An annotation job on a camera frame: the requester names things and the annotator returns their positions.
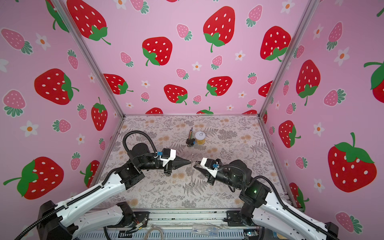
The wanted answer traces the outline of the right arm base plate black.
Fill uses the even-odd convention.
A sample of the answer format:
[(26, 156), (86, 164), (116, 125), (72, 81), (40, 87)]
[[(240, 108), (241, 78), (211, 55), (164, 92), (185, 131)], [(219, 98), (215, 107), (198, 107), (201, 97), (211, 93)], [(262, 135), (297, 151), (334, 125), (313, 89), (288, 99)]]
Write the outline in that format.
[(226, 211), (226, 218), (223, 220), (229, 227), (254, 227), (256, 226), (250, 218), (240, 214), (240, 211)]

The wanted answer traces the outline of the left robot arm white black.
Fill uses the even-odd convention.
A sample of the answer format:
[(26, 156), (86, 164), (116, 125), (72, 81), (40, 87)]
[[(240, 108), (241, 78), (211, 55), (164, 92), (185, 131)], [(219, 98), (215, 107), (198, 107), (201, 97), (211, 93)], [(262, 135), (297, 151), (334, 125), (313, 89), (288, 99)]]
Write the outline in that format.
[(102, 227), (128, 226), (135, 221), (135, 216), (127, 203), (119, 203), (105, 211), (88, 211), (136, 185), (145, 177), (143, 170), (162, 169), (166, 176), (170, 176), (173, 170), (191, 163), (178, 157), (176, 150), (164, 148), (157, 151), (152, 139), (142, 131), (125, 134), (123, 146), (129, 157), (125, 164), (109, 171), (101, 183), (72, 198), (41, 205), (38, 220), (16, 238), (20, 240), (29, 231), (37, 229), (41, 240), (74, 240)]

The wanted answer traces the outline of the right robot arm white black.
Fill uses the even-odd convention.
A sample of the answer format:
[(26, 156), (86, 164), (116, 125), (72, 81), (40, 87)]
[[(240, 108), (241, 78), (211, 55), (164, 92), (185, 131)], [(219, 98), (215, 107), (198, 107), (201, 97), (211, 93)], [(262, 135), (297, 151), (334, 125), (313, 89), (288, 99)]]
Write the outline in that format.
[(244, 202), (241, 219), (246, 225), (255, 224), (274, 231), (289, 240), (336, 240), (338, 227), (323, 223), (297, 210), (280, 197), (274, 184), (264, 176), (252, 177), (252, 171), (241, 160), (224, 164), (220, 159), (203, 158), (194, 168), (210, 185), (223, 183), (231, 191), (239, 190)]

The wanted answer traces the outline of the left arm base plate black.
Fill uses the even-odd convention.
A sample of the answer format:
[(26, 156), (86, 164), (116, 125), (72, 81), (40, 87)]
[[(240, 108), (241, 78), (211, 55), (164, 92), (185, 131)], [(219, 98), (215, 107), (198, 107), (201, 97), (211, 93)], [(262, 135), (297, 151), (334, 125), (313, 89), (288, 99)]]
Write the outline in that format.
[(145, 228), (148, 224), (150, 212), (134, 212), (132, 215), (124, 216), (120, 223), (116, 225), (117, 228), (134, 228), (138, 224)]

